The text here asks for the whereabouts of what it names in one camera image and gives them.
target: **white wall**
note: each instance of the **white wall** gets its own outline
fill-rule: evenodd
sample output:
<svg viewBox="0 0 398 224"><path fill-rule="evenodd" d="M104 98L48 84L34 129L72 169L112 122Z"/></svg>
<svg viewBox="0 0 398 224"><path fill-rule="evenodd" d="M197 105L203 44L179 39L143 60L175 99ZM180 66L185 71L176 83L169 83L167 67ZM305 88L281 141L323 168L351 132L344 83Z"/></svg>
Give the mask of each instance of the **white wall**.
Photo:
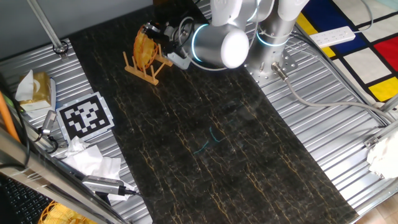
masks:
<svg viewBox="0 0 398 224"><path fill-rule="evenodd" d="M152 4L152 0L38 0L59 38ZM49 44L26 0L0 0L0 59Z"/></svg>

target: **screw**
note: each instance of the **screw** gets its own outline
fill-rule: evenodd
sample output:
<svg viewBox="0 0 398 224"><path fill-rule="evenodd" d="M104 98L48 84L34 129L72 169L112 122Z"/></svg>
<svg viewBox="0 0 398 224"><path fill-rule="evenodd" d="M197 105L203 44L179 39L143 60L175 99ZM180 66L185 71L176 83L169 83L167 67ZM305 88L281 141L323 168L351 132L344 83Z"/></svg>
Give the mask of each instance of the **screw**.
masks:
<svg viewBox="0 0 398 224"><path fill-rule="evenodd" d="M262 62L260 65L260 72L262 72L263 70L264 70L264 62Z"/></svg>

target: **blue led ring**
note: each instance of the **blue led ring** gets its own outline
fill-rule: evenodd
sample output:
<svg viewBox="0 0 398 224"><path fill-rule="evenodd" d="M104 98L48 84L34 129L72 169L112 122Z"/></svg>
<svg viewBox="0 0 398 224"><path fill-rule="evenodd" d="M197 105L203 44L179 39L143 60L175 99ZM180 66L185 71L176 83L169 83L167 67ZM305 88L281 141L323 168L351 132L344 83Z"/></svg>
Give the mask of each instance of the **blue led ring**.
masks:
<svg viewBox="0 0 398 224"><path fill-rule="evenodd" d="M195 33L193 34L193 37L192 37L192 43L191 43L192 54L193 54L193 57L194 57L196 60L198 60L199 62L202 62L202 61L198 58L198 56L197 56L197 54L196 54L196 52L195 52L195 38L197 37L197 34L198 34L199 30L202 29L202 28L205 27L205 26L208 26L208 25L209 25L209 24L203 24L202 26L200 26L200 27L195 31Z"/></svg>
<svg viewBox="0 0 398 224"><path fill-rule="evenodd" d="M279 46L285 45L287 43L287 41L288 41L288 40L286 40L284 43L281 43L281 44L270 44L270 43L267 43L267 42L265 42L265 41L263 41L261 39L258 31L257 31L257 38L260 40L261 43L263 43L265 45L268 45L268 46L271 46L271 47L279 47Z"/></svg>

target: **white power strip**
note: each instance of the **white power strip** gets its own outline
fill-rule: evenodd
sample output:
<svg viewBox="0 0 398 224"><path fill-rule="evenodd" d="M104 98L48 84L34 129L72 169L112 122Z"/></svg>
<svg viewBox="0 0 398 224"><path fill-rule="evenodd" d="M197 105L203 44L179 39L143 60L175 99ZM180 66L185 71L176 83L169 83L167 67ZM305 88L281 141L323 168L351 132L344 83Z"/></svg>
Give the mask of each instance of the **white power strip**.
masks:
<svg viewBox="0 0 398 224"><path fill-rule="evenodd" d="M320 48L324 48L351 41L355 39L355 34L348 26L345 26L313 34L310 37Z"/></svg>

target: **red square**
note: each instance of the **red square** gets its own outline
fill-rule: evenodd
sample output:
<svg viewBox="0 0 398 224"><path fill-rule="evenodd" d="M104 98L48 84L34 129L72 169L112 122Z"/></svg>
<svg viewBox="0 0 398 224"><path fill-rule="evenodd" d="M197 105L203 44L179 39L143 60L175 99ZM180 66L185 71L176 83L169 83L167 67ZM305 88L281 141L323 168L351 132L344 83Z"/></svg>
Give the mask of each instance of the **red square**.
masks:
<svg viewBox="0 0 398 224"><path fill-rule="evenodd" d="M398 37L385 40L374 46L388 63L398 71Z"/></svg>

